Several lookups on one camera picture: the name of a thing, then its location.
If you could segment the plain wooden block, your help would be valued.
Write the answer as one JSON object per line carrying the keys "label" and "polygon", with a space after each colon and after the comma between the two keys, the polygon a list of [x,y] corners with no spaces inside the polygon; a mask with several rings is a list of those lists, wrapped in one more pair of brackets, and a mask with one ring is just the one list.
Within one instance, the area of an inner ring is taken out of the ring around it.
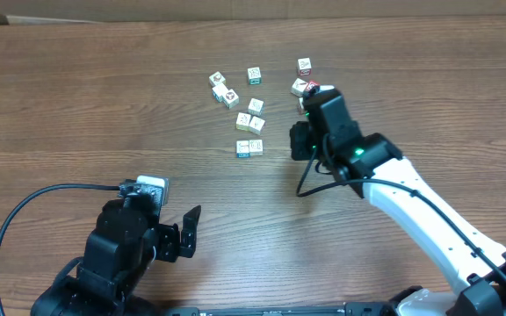
{"label": "plain wooden block", "polygon": [[262,155],[264,152],[264,144],[262,140],[249,141],[249,154],[251,156]]}

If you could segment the wooden block blue side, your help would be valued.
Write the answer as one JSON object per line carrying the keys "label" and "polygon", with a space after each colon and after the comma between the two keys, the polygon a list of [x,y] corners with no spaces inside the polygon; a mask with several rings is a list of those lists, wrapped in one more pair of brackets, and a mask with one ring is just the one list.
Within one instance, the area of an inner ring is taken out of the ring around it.
{"label": "wooden block blue side", "polygon": [[237,158],[250,158],[249,141],[238,140],[235,143],[235,153]]}

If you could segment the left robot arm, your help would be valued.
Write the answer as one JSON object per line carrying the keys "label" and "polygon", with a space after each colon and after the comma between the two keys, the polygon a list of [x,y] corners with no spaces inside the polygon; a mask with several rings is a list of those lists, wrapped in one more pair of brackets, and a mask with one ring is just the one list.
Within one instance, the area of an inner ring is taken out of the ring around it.
{"label": "left robot arm", "polygon": [[154,304],[134,295],[153,261],[175,262],[196,251],[199,205],[183,226],[159,222],[162,204],[152,197],[108,201],[90,233],[84,254],[70,261],[34,302],[32,315],[160,315]]}

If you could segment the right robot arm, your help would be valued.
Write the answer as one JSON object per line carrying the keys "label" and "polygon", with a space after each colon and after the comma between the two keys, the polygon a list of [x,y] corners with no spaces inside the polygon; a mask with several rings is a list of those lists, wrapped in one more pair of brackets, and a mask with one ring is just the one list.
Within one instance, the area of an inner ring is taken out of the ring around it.
{"label": "right robot arm", "polygon": [[392,315],[506,315],[506,247],[461,217],[380,133],[363,135],[343,95],[331,85],[303,93],[306,120],[290,130],[291,157],[325,168],[333,183],[296,190],[303,198],[351,187],[382,210],[439,268],[448,293],[407,289],[385,306]]}

